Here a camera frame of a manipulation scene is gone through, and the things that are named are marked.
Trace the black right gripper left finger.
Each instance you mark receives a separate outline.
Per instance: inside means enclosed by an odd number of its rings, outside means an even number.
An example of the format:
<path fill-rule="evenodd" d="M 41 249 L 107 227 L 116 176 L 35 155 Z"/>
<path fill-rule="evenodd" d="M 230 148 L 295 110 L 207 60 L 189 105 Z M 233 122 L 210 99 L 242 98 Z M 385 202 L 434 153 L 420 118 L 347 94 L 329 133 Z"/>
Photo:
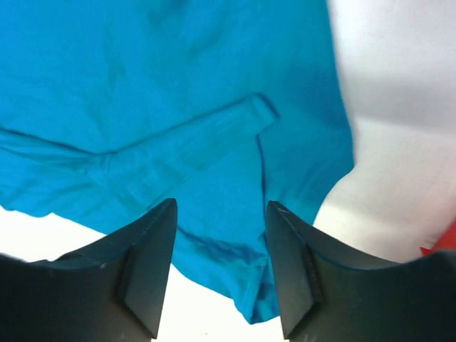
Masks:
<path fill-rule="evenodd" d="M 157 338 L 177 231 L 166 199 L 129 225 L 54 261 L 1 257 L 3 341 Z"/>

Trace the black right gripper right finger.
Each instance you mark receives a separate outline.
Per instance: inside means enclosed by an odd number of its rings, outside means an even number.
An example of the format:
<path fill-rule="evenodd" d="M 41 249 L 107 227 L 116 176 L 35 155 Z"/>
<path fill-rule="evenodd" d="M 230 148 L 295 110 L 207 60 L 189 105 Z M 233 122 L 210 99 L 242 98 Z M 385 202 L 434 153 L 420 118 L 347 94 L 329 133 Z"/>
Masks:
<path fill-rule="evenodd" d="M 266 238 L 289 341 L 453 341 L 455 252 L 406 263 L 366 254 L 305 223 L 282 204 Z"/>

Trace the bright blue t-shirt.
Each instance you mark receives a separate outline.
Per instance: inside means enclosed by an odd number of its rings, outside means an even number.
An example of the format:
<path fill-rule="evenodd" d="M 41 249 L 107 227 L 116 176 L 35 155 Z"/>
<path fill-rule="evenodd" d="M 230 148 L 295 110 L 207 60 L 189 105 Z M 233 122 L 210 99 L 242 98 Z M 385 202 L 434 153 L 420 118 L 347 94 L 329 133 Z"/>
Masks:
<path fill-rule="evenodd" d="M 325 1 L 3 1 L 1 206 L 108 234 L 178 204 L 172 262 L 279 314 L 266 206 L 353 169 Z"/>

